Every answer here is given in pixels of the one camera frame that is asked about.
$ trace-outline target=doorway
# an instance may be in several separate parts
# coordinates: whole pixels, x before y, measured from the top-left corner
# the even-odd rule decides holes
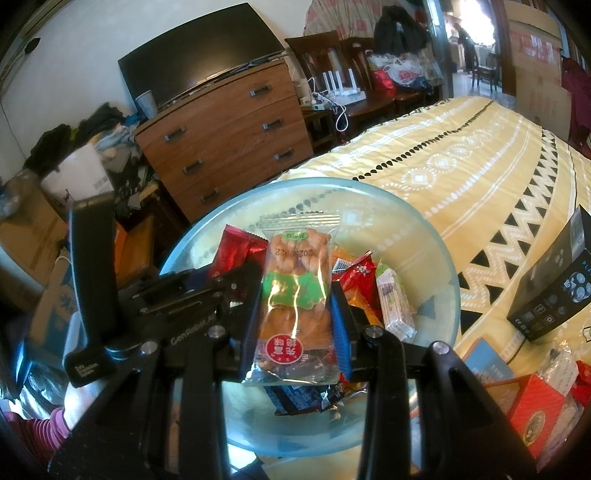
[[[515,97],[502,93],[501,49],[491,0],[452,0],[451,11],[444,12],[446,33],[452,57],[454,96],[476,95],[491,98],[514,109]],[[478,67],[489,74],[478,77]],[[491,69],[498,79],[492,84]]]

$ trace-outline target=pink sleeve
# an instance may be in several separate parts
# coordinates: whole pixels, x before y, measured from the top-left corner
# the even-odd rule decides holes
[[[54,452],[70,434],[64,420],[63,408],[51,412],[51,418],[48,420],[23,420],[12,412],[7,412],[4,416],[23,444],[43,465],[49,463]]]

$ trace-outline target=white cable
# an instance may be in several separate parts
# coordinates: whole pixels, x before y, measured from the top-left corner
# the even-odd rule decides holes
[[[328,102],[328,103],[331,103],[332,105],[334,105],[333,110],[334,110],[335,114],[337,114],[337,112],[338,112],[338,107],[341,107],[343,109],[343,111],[336,118],[335,129],[336,129],[337,132],[341,132],[341,133],[344,132],[344,131],[346,131],[349,128],[349,118],[346,115],[347,108],[344,105],[341,105],[340,103],[337,103],[337,102],[331,100],[330,98],[325,97],[324,95],[322,95],[322,93],[314,92],[312,94],[312,96],[315,95],[320,100],[324,100],[325,102]],[[341,119],[342,116],[345,116],[345,128],[340,129],[339,128],[339,122],[340,122],[340,119]]]
[[[316,93],[316,79],[314,77],[310,77],[308,79],[308,83],[310,83],[310,80],[312,80],[312,84],[314,85],[314,91],[312,92],[312,95],[314,95]]]

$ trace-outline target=white wall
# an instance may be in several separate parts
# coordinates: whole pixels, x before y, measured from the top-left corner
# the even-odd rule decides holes
[[[242,2],[74,0],[68,4],[37,34],[39,46],[2,96],[26,155],[44,131],[60,123],[75,127],[104,102],[111,102],[125,115],[135,111],[117,61],[171,28]],[[249,3],[283,41],[302,35],[311,0]],[[22,155],[15,156],[14,148],[0,118],[0,176],[22,165]]]

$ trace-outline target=black handle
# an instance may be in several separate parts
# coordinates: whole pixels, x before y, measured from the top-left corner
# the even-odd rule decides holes
[[[207,195],[204,195],[203,197],[201,197],[201,203],[205,203],[205,202],[211,200],[212,198],[214,198],[219,193],[220,193],[219,189],[217,187],[215,187],[213,189],[213,192],[208,193]]]
[[[183,133],[185,133],[187,131],[187,127],[185,127],[184,125],[180,126],[179,128],[177,128],[174,132],[170,132],[168,135],[164,136],[164,140],[167,142],[170,142],[173,138],[182,135]]]
[[[275,120],[274,122],[271,122],[270,124],[262,124],[262,129],[263,130],[269,130],[270,128],[275,128],[280,126],[283,123],[283,119],[281,117],[279,117],[277,120]]]
[[[269,92],[273,86],[265,85],[264,87],[257,88],[255,90],[251,90],[251,97],[256,97],[259,93]]]
[[[183,167],[183,173],[185,175],[189,175],[195,168],[200,167],[201,165],[203,165],[203,160],[201,160],[201,158],[198,158],[197,161],[195,161],[194,163],[191,163],[190,165]]]
[[[289,150],[283,152],[283,153],[276,153],[275,155],[273,155],[273,160],[281,160],[282,158],[285,157],[291,157],[294,154],[294,149],[290,147]]]

